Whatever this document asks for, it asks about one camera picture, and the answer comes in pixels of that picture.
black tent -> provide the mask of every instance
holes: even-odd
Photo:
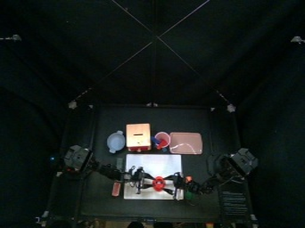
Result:
[[[88,137],[88,107],[103,105],[163,109],[165,125],[173,113],[195,121],[181,107],[230,115],[260,159],[249,191],[261,227],[304,227],[305,44],[290,42],[305,37],[304,9],[297,0],[3,1],[0,226],[35,227],[50,155],[67,150],[67,129]]]

white tray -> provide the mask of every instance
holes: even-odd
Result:
[[[151,176],[167,177],[177,172],[182,172],[181,155],[163,155],[163,154],[127,154],[126,157],[126,171],[135,166],[135,170],[143,167],[145,172]],[[166,181],[166,188],[174,190],[173,181]],[[178,200],[183,200],[183,190],[178,190]],[[154,188],[141,190],[137,194],[137,187],[131,187],[129,183],[125,186],[125,199],[126,200],[173,200],[173,196],[165,191],[155,191]]]

orange box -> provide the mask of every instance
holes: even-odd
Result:
[[[138,152],[151,149],[150,124],[126,125],[126,146]]]

light fixture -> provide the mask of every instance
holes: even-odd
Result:
[[[22,37],[20,37],[20,35],[14,35],[12,37],[0,37],[0,40],[22,41]]]
[[[293,43],[300,43],[300,44],[301,44],[301,42],[305,43],[305,40],[301,39],[301,37],[293,37],[292,40],[290,40],[290,42],[293,42]]]

small red item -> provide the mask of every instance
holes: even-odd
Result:
[[[161,143],[158,144],[158,150],[161,150],[167,145],[167,142],[161,139]]]
[[[118,197],[119,196],[119,190],[121,190],[121,183],[114,182],[114,188],[113,188],[113,196]]]
[[[155,178],[155,180],[153,181],[153,187],[154,187],[155,191],[162,191],[163,188],[166,187],[166,181],[161,176],[158,176]]]

